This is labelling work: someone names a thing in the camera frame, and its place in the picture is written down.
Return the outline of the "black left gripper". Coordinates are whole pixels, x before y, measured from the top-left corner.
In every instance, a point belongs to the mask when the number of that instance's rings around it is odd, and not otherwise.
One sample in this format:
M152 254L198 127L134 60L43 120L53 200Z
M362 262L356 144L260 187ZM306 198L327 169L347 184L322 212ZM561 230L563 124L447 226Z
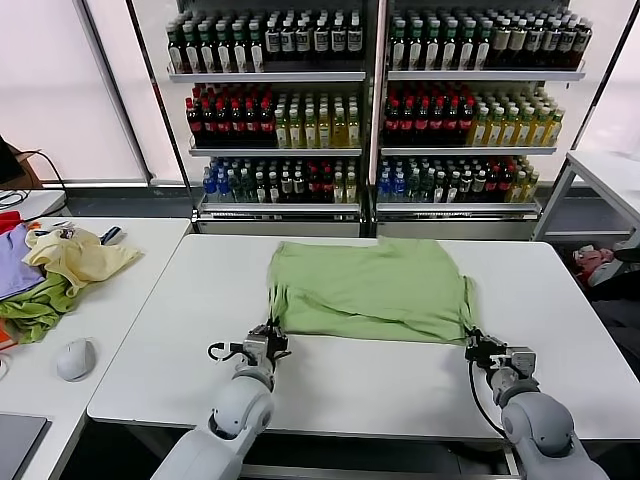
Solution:
M271 320L248 333L248 365L274 373L277 362L290 355L288 337L279 323Z

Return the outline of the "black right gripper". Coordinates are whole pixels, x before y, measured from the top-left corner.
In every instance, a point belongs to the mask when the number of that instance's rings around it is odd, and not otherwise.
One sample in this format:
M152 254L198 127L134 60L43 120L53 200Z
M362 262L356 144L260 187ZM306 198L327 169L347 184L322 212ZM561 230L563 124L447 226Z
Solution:
M507 344L494 337L487 336L479 328L465 328L467 344L465 359L483 370L494 369L495 357L506 353Z

